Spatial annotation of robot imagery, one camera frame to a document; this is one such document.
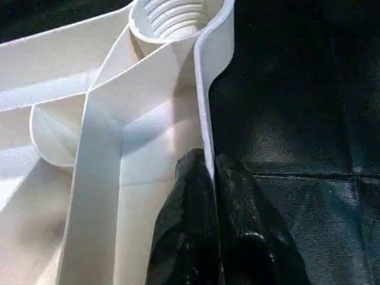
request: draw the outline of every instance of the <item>threaded opening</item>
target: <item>threaded opening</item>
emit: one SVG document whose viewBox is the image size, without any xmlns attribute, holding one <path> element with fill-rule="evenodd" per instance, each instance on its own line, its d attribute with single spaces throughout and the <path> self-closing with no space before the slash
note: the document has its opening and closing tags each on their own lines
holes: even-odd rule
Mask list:
<svg viewBox="0 0 380 285">
<path fill-rule="evenodd" d="M 180 39 L 203 29 L 222 5 L 223 0 L 140 0 L 131 18 L 145 37 Z"/>
</svg>

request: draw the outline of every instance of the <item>black fabric surface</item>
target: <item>black fabric surface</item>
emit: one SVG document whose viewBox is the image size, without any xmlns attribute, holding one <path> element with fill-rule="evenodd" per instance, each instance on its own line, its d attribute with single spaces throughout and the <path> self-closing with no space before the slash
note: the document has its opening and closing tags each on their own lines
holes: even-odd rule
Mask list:
<svg viewBox="0 0 380 285">
<path fill-rule="evenodd" d="M 313 284 L 380 284 L 380 40 L 358 37 L 375 2 L 236 0 L 210 89 L 216 154 L 245 162 Z"/>
</svg>

